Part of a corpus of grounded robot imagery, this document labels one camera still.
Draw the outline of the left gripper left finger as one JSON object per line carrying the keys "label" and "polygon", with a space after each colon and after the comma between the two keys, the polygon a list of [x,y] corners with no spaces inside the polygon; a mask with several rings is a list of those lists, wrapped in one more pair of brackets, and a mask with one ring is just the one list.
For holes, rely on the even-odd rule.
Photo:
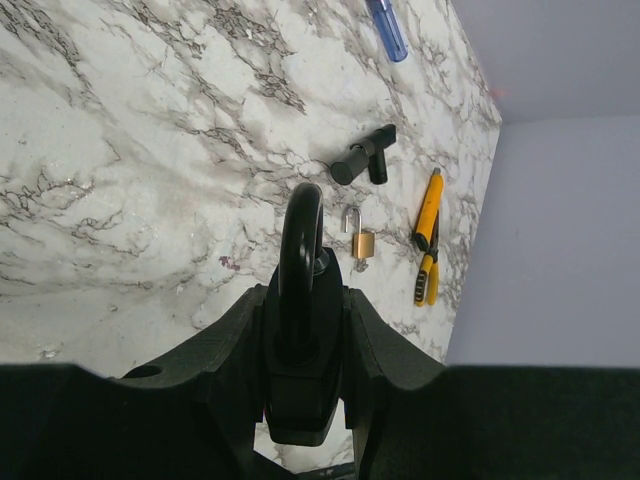
{"label": "left gripper left finger", "polygon": [[1,369],[5,479],[253,479],[257,394],[248,289],[216,322],[121,378],[74,364]]}

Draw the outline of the small silver key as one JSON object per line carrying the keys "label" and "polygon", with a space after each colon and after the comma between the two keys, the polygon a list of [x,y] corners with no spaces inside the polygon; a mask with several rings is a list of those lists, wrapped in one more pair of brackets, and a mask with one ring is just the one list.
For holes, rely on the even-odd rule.
{"label": "small silver key", "polygon": [[354,270],[358,273],[363,273],[369,267],[368,260],[366,258],[357,259],[354,263]]}

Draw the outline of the black padlock with key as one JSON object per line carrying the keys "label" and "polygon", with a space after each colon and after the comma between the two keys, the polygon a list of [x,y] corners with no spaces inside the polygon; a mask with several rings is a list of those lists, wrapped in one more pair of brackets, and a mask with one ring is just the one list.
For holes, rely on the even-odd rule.
{"label": "black padlock with key", "polygon": [[337,407],[342,369],[343,281],[323,244],[323,196],[301,183],[289,200],[262,313],[264,409],[271,439],[321,445]]}

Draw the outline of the brass padlock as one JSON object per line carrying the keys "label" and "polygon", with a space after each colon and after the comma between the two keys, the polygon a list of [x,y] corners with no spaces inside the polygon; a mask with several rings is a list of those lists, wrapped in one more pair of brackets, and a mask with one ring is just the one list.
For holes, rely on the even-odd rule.
{"label": "brass padlock", "polygon": [[355,259],[371,258],[375,254],[375,233],[362,229],[362,213],[358,206],[348,206],[343,214],[343,229],[345,233],[352,232],[352,256]]}

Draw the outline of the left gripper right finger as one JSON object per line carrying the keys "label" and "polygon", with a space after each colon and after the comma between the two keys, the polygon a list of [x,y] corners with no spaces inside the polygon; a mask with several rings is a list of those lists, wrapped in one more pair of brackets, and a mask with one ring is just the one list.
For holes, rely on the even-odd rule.
{"label": "left gripper right finger", "polygon": [[345,295],[346,423],[360,479],[635,479],[635,369],[445,366]]}

